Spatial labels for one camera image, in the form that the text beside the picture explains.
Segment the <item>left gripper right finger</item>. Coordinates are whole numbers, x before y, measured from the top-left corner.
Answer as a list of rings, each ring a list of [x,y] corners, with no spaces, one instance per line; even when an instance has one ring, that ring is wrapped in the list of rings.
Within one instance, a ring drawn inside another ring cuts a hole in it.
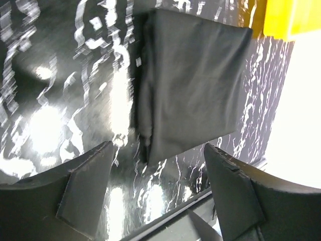
[[[320,240],[320,189],[277,178],[206,144],[223,240]]]

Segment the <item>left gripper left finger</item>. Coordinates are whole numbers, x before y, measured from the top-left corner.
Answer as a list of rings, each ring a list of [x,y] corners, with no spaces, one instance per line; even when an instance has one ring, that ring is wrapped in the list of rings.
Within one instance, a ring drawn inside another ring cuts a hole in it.
[[[1,185],[1,240],[94,240],[113,143],[14,184]]]

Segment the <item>black t shirt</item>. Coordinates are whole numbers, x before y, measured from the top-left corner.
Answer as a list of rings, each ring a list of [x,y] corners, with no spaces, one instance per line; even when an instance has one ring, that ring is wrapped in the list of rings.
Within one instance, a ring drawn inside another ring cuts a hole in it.
[[[149,12],[136,110],[148,165],[236,131],[252,33],[190,14]]]

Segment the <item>black marble pattern mat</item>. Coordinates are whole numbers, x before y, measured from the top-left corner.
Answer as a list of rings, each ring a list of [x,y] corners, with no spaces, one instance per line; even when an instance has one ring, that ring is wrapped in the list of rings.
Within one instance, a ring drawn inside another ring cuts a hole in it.
[[[94,240],[143,239],[210,196],[205,145],[154,166],[143,159],[136,110],[144,24],[165,9],[247,27],[241,2],[1,1],[1,185],[112,142]],[[211,144],[246,163],[263,156],[292,50],[252,37],[237,129]]]

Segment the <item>yellow plastic tray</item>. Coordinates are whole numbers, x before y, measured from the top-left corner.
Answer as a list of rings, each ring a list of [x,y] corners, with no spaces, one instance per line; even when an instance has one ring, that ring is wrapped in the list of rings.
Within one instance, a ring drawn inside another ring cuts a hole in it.
[[[286,42],[320,30],[320,1],[242,1],[244,25],[255,38]]]

